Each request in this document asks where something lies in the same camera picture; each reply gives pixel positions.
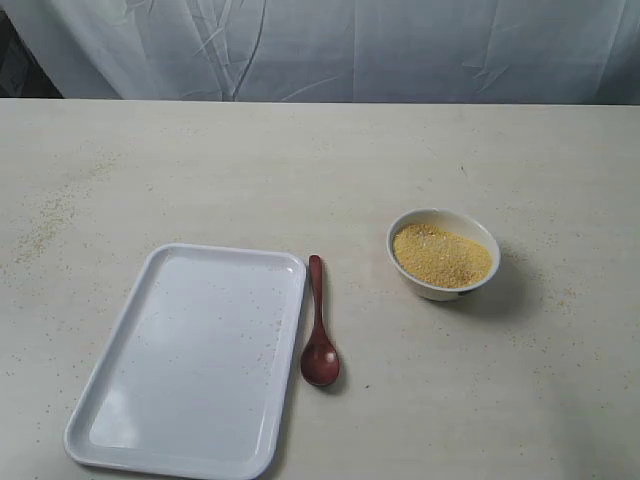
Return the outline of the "dark red wooden spoon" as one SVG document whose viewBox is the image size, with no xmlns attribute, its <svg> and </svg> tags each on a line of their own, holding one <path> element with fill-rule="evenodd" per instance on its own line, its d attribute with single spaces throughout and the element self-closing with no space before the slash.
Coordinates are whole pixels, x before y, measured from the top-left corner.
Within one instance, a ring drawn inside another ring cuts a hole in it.
<svg viewBox="0 0 640 480">
<path fill-rule="evenodd" d="M 323 318 L 323 261 L 319 255 L 309 257 L 311 292 L 314 301 L 313 326 L 303 349 L 300 369 L 304 379 L 316 387 L 332 385 L 340 374 L 340 358 L 329 339 Z"/>
</svg>

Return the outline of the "tan grains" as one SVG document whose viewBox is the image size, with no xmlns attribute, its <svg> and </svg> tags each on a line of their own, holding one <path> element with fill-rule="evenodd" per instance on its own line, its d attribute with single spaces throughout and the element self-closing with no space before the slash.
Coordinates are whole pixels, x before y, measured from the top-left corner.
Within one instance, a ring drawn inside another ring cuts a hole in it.
<svg viewBox="0 0 640 480">
<path fill-rule="evenodd" d="M 441 288 L 464 288 L 483 280 L 493 260 L 470 239 L 430 224 L 410 224 L 393 238 L 394 256 L 414 278 Z"/>
</svg>

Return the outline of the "white ceramic bowl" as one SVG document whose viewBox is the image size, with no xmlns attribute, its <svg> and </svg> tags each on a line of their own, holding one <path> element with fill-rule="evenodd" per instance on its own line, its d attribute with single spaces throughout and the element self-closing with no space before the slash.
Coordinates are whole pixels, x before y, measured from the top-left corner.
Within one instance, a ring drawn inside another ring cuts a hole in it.
<svg viewBox="0 0 640 480">
<path fill-rule="evenodd" d="M 488 275 L 481 281 L 464 288 L 441 288 L 424 283 L 408 274 L 397 262 L 392 248 L 394 236 L 404 227 L 410 224 L 430 224 L 442 230 L 455 233 L 485 247 L 493 260 L 493 265 Z M 419 296 L 437 302 L 457 300 L 471 292 L 474 292 L 489 282 L 498 271 L 501 252 L 493 235 L 480 223 L 469 216 L 446 209 L 423 208 L 409 211 L 398 217 L 390 226 L 386 247 L 389 258 L 397 271 L 411 289 Z"/>
</svg>

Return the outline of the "white rectangular plastic tray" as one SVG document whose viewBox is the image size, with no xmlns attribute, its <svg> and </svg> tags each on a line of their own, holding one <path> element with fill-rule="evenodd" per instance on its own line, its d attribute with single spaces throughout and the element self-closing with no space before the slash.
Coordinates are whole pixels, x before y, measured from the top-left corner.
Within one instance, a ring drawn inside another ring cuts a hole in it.
<svg viewBox="0 0 640 480">
<path fill-rule="evenodd" d="M 167 244 L 146 259 L 64 432 L 77 463 L 254 479 L 276 450 L 306 285 L 284 252 Z"/>
</svg>

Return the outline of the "white backdrop cloth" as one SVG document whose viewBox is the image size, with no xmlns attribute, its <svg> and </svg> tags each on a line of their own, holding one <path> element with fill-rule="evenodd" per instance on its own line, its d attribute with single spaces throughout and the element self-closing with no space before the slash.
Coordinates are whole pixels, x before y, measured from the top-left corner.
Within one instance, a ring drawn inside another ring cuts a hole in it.
<svg viewBox="0 0 640 480">
<path fill-rule="evenodd" d="M 627 104 L 635 1 L 5 1 L 67 98 Z"/>
</svg>

